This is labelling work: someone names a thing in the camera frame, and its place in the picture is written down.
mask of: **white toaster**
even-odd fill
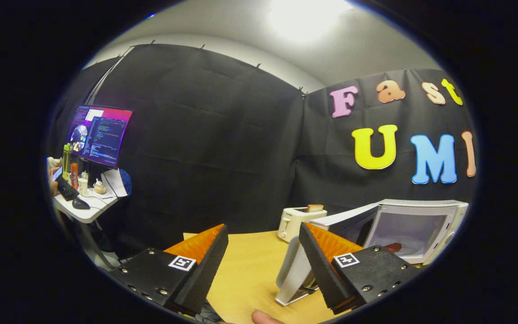
[[[292,238],[299,235],[299,226],[302,222],[327,216],[327,211],[325,210],[311,211],[309,213],[307,210],[308,207],[283,209],[277,236],[285,242],[289,242]]]

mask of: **cup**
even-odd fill
[[[79,178],[78,180],[79,180],[79,187],[77,190],[80,192],[80,194],[86,195],[87,194],[87,179]]]

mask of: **ceiling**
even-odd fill
[[[186,0],[144,20],[107,47],[172,33],[221,37],[271,53],[326,86],[402,68],[439,68],[416,43],[367,9],[348,4],[340,13],[323,17],[329,1],[302,1],[292,7],[285,13],[288,21],[297,13],[309,18],[285,35],[271,20],[271,10],[277,8],[273,0]],[[320,29],[321,35],[308,31],[321,21],[332,23]]]

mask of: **keyboard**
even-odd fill
[[[62,176],[57,178],[57,189],[59,193],[65,198],[66,201],[75,199],[79,195],[79,192],[70,185]]]

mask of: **bread slice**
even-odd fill
[[[307,205],[307,212],[320,212],[323,210],[323,205]]]

